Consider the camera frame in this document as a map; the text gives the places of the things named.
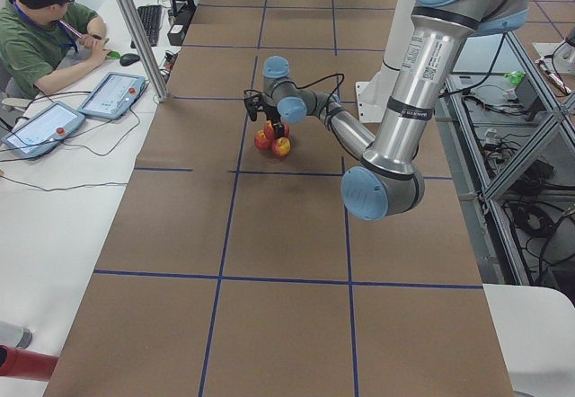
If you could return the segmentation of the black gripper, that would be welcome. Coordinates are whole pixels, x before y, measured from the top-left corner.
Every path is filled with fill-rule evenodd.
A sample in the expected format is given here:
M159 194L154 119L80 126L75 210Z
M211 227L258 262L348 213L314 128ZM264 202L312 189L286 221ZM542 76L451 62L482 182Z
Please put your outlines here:
M270 120L273 128L275 138L286 136L286 125L281 122L281 116L276 106L266 101L262 102L263 112L266 114L266 119Z

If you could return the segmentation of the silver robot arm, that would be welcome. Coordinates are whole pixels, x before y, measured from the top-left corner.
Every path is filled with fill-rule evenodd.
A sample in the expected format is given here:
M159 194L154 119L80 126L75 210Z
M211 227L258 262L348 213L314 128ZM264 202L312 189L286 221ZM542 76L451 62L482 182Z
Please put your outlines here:
M263 107L276 110L289 124L317 117L358 159L341 180L341 197L353 216L374 221L407 212L425 191L412 160L465 41L516 30L527 11L528 0L414 0L414 32L376 133L331 94L298 88L288 61L280 56L263 65Z

